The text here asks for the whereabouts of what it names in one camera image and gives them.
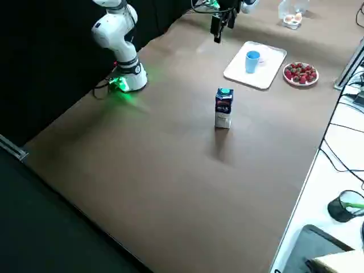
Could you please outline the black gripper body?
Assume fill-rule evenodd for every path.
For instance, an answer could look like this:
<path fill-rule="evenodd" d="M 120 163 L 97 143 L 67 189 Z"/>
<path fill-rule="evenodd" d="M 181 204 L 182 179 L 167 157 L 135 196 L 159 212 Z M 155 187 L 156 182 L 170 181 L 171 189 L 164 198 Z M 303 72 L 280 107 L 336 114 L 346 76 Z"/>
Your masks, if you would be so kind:
<path fill-rule="evenodd" d="M 220 8 L 219 12 L 220 12 L 220 18 L 222 19 L 236 18 L 238 14 L 238 6 L 233 6 L 226 9 Z"/>

